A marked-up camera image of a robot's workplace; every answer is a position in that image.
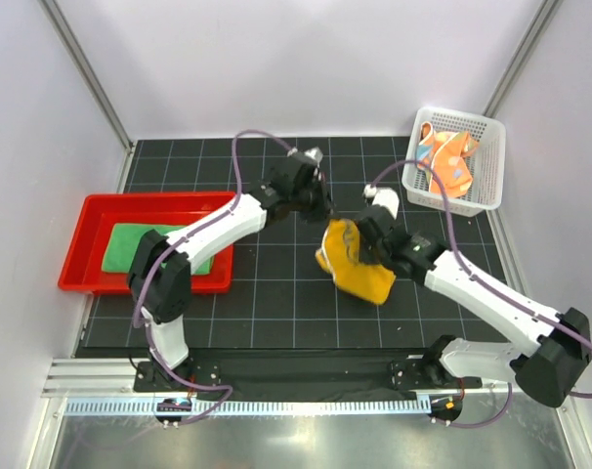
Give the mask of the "green microfiber towel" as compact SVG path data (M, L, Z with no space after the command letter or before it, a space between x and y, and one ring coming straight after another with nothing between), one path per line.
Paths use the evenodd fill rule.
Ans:
M171 232L184 230L182 225L116 223L113 225L101 263L101 271L106 274L128 274L138 251L150 252L159 241L149 240L147 248L140 248L146 233L156 232L160 237L168 237Z

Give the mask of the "yellow printed towel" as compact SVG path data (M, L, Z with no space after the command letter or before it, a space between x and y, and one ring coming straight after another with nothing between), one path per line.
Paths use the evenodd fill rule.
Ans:
M332 276L339 290L380 306L387 301L396 276L378 263L366 263L360 248L356 223L349 219L332 219L315 258L318 265Z

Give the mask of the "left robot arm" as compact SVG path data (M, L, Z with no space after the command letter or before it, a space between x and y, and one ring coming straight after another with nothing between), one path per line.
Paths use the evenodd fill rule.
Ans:
M293 149L267 177L191 225L169 234L145 233L128 274L135 302L133 322L148 332L159 365L156 380L179 391L190 380L183 314L191 304L191 275L236 241L272 226L292 213L308 222L332 213L318 148Z

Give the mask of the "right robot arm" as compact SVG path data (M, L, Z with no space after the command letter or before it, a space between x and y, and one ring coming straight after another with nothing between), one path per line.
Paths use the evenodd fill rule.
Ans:
M427 351L421 370L433 386L480 377L517 384L529 397L560 406L592 359L590 323L576 308L541 305L472 265L437 237L409 234L397 220L399 196L365 187L356 218L362 249L375 265L438 293L496 329L503 343L452 336Z

